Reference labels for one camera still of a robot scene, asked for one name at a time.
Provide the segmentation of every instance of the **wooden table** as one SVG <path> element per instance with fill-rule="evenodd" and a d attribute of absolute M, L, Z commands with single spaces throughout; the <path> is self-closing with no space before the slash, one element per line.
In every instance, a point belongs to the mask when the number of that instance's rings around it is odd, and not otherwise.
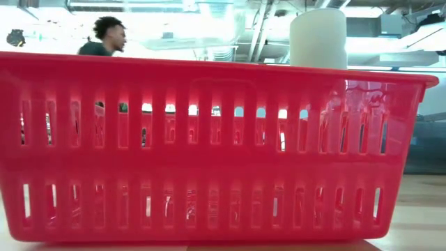
<path fill-rule="evenodd" d="M 241 247 L 153 247 L 144 245 L 62 246 L 14 241 L 6 226 L 1 207 L 0 243 L 2 250 L 18 251 L 446 251 L 446 176 L 404 176 L 392 226 L 385 238 L 350 243 L 305 243 L 300 245 L 262 245 Z"/>

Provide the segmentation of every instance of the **basket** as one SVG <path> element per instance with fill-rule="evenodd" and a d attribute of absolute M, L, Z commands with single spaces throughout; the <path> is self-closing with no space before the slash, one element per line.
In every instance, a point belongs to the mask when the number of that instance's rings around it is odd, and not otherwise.
<path fill-rule="evenodd" d="M 9 230 L 47 242 L 384 236 L 418 103 L 438 83 L 14 53 L 0 69 Z"/>

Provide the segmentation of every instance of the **white paper towel roll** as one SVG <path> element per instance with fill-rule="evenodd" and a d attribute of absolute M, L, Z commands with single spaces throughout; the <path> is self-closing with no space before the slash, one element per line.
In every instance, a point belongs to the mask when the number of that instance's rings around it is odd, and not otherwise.
<path fill-rule="evenodd" d="M 290 65 L 347 69 L 347 20 L 342 11 L 312 10 L 290 26 Z"/>

